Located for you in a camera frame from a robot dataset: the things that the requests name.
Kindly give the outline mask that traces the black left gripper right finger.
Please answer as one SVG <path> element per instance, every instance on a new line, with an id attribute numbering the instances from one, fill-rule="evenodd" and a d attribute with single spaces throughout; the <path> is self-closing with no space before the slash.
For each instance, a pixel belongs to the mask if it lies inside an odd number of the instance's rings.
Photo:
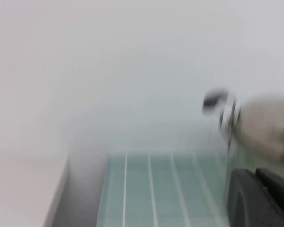
<path id="1" fill-rule="evenodd" d="M 284 178 L 267 168 L 257 168 L 255 174 L 284 219 Z"/>

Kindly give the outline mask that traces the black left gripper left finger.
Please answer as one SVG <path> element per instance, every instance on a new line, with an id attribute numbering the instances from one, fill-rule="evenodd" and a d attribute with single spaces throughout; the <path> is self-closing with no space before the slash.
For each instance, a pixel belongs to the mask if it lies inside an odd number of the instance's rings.
<path id="1" fill-rule="evenodd" d="M 231 226 L 284 227 L 284 212 L 266 185 L 247 169 L 231 173 Z"/>

